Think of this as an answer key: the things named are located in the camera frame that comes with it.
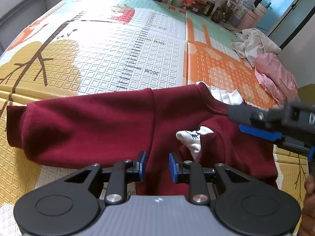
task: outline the orange pattern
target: orange pattern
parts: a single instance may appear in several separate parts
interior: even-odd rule
[[[188,37],[187,82],[204,81],[219,89],[232,92],[237,89],[243,99],[262,108],[271,108],[276,101],[259,85],[253,68],[237,61],[211,45],[208,30],[202,25],[206,43],[195,41],[193,22],[186,18]]]
[[[30,39],[31,37],[33,37],[35,34],[37,34],[40,30],[42,30],[45,26],[47,26],[48,24],[43,25],[37,32],[35,32],[32,36],[29,36],[34,29],[37,27],[37,25],[39,23],[41,23],[45,18],[47,18],[48,16],[50,16],[51,14],[53,14],[55,11],[57,11],[58,9],[60,9],[62,6],[64,6],[65,3],[62,3],[61,5],[59,5],[58,7],[56,7],[55,9],[53,9],[51,12],[47,13],[44,17],[36,20],[32,25],[28,26],[27,28],[25,28],[23,30],[23,32],[21,32],[19,34],[19,36],[13,41],[13,43],[7,48],[7,50],[11,50],[13,48],[15,48],[16,46],[18,46],[19,44],[27,41],[28,39]]]

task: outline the metal screw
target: metal screw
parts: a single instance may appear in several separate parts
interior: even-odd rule
[[[259,119],[259,120],[263,120],[263,119],[264,119],[264,114],[263,114],[263,112],[259,112],[259,113],[258,113],[258,119]]]
[[[122,199],[121,195],[119,194],[110,194],[106,197],[106,200],[109,202],[118,202]]]
[[[198,203],[201,203],[201,202],[207,201],[208,197],[206,195],[203,195],[203,194],[197,194],[193,197],[193,200],[198,202]]]

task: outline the pink container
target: pink container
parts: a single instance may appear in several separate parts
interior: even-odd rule
[[[256,20],[258,19],[258,15],[248,10],[245,17],[242,19],[237,29],[243,30],[248,28],[253,28],[256,24]]]

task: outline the printed ruler markings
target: printed ruler markings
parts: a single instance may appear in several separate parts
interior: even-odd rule
[[[152,41],[151,39],[148,39],[149,30],[153,26],[153,22],[158,15],[157,12],[151,12],[149,15],[148,20],[145,23],[145,26],[141,29],[138,38],[135,40],[135,45],[131,49],[131,55],[129,55],[129,58],[127,60],[127,63],[124,66],[122,76],[119,77],[118,84],[116,85],[115,91],[120,90],[127,90],[127,87],[130,83],[132,73],[134,69],[141,70],[142,68],[137,67],[136,63],[139,58],[141,48],[143,47],[146,40]]]

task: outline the ribbed cuff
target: ribbed cuff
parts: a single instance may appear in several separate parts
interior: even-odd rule
[[[222,138],[217,132],[201,135],[201,155],[199,163],[202,167],[212,167],[215,163],[225,163],[225,148]]]
[[[183,161],[184,160],[191,160],[191,161],[194,160],[190,150],[185,145],[182,145],[179,148],[179,153],[180,153],[180,156],[181,156],[181,160],[183,160]]]
[[[22,128],[26,106],[7,106],[7,141],[10,146],[22,148]]]

